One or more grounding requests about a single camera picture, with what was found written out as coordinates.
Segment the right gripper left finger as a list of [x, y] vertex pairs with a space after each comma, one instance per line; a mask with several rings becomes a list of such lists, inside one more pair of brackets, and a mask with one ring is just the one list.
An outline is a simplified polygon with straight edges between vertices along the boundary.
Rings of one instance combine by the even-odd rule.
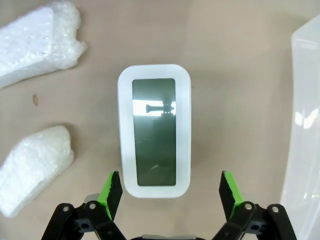
[[99, 240], [124, 240], [115, 224], [115, 216], [123, 194], [120, 175], [113, 171], [101, 192], [92, 200], [74, 207], [59, 204], [48, 223], [50, 240], [80, 240], [86, 233], [95, 233]]

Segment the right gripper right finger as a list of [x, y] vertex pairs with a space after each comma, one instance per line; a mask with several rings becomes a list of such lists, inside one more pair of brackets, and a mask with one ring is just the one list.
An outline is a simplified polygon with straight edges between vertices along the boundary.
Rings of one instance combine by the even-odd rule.
[[219, 196], [226, 222], [213, 237], [214, 240], [241, 240], [245, 234], [258, 240], [295, 240], [296, 234], [281, 204], [267, 208], [245, 201], [230, 171], [222, 171]]

